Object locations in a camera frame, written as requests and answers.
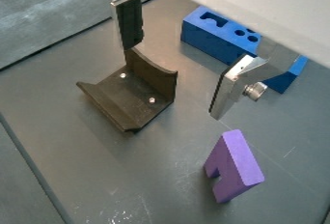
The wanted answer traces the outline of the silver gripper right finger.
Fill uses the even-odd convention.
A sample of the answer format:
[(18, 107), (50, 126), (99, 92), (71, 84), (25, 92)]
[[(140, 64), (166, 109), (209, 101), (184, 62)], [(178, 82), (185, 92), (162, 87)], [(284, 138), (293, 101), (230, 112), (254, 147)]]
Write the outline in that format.
[(220, 120), (242, 97), (254, 101), (265, 94), (264, 81), (286, 73), (301, 54), (264, 37), (257, 56), (244, 54), (221, 74), (209, 113)]

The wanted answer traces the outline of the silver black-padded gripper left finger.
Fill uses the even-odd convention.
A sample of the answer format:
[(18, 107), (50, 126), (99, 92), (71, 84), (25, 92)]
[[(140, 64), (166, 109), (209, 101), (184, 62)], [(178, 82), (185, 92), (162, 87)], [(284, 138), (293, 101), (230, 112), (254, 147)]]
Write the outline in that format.
[(117, 20), (126, 57), (144, 41), (144, 18), (141, 0), (110, 0), (113, 18)]

